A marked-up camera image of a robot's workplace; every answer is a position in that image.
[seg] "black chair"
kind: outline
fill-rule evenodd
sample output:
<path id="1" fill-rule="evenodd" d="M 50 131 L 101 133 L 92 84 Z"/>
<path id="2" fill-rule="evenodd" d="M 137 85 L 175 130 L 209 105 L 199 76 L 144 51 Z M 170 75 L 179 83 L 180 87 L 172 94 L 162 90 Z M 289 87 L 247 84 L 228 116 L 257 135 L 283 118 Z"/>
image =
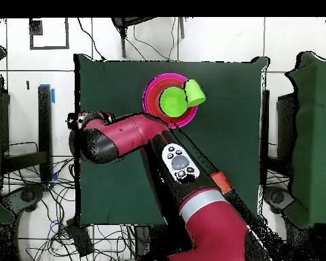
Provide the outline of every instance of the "black chair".
<path id="1" fill-rule="evenodd" d="M 120 33 L 121 36 L 121 46 L 122 46 L 122 57 L 126 57 L 126 32 L 129 26 L 136 25 L 156 17 L 122 17 L 122 18 L 111 18 L 113 25 Z M 185 30 L 183 27 L 183 17 L 179 17 L 178 23 L 181 30 L 181 38 L 185 38 Z"/>
<path id="2" fill-rule="evenodd" d="M 6 56 L 0 47 L 0 60 Z M 20 261 L 18 251 L 18 225 L 21 215 L 36 209 L 46 184 L 52 180 L 52 146 L 50 121 L 50 91 L 39 87 L 39 151 L 16 156 L 5 155 L 9 150 L 8 105 L 10 96 L 3 89 L 0 77 L 0 261 Z M 40 165 L 41 183 L 23 186 L 1 196 L 5 174 Z"/>

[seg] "white button panel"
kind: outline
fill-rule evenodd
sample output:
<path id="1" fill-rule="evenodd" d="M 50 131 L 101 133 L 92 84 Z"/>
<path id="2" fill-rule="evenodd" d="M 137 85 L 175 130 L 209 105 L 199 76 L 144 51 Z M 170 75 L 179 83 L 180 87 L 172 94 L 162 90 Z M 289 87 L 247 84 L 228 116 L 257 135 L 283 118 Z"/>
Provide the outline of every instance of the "white button panel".
<path id="1" fill-rule="evenodd" d="M 184 156 L 188 159 L 189 164 L 184 169 L 174 170 L 172 161 L 176 156 Z M 193 175 L 194 178 L 197 178 L 200 174 L 199 169 L 194 164 L 193 160 L 189 157 L 186 150 L 184 150 L 180 145 L 177 144 L 168 144 L 162 152 L 162 159 L 166 167 L 168 168 L 170 174 L 176 182 L 181 183 L 179 180 L 186 178 L 188 175 Z"/>

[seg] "green cup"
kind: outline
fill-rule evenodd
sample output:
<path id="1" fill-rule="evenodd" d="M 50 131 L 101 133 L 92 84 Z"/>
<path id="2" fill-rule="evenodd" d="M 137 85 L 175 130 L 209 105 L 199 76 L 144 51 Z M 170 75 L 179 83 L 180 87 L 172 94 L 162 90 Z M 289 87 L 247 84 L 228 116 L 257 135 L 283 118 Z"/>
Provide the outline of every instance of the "green cup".
<path id="1" fill-rule="evenodd" d="M 169 117 L 179 117 L 187 110 L 185 91 L 178 87 L 164 89 L 160 95 L 160 109 Z"/>
<path id="2" fill-rule="evenodd" d="M 198 83 L 190 79 L 185 83 L 187 107 L 197 106 L 205 101 L 205 95 Z"/>

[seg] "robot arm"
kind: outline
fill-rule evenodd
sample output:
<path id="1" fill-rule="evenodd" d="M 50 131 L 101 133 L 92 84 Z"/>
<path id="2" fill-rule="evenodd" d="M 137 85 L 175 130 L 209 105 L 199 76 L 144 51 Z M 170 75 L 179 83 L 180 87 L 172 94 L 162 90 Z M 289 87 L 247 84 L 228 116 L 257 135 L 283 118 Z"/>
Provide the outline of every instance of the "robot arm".
<path id="1" fill-rule="evenodd" d="M 179 215 L 194 247 L 168 260 L 246 260 L 251 234 L 247 225 L 163 121 L 148 114 L 133 114 L 111 122 L 104 114 L 88 114 L 79 141 L 81 157 L 97 164 L 144 148 L 148 176 L 155 179 L 156 190 L 162 188 L 158 191 L 162 215 L 168 225 L 176 219 L 169 213 Z M 72 135 L 70 146 L 73 151 Z"/>

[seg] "dark green table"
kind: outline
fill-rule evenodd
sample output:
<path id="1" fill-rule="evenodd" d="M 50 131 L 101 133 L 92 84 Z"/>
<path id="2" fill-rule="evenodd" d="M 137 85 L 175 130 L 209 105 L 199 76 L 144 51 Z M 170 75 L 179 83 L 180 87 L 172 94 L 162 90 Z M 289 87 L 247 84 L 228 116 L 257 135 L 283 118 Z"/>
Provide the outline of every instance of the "dark green table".
<path id="1" fill-rule="evenodd" d="M 261 72 L 267 58 L 251 63 L 100 63 L 80 54 L 78 59 L 82 111 L 103 110 L 115 116 L 141 112 L 143 91 L 155 76 L 178 73 L 195 79 L 206 101 L 182 131 L 257 214 Z M 185 138 L 178 139 L 189 149 Z M 164 223 L 139 151 L 104 165 L 83 162 L 80 181 L 81 224 Z"/>

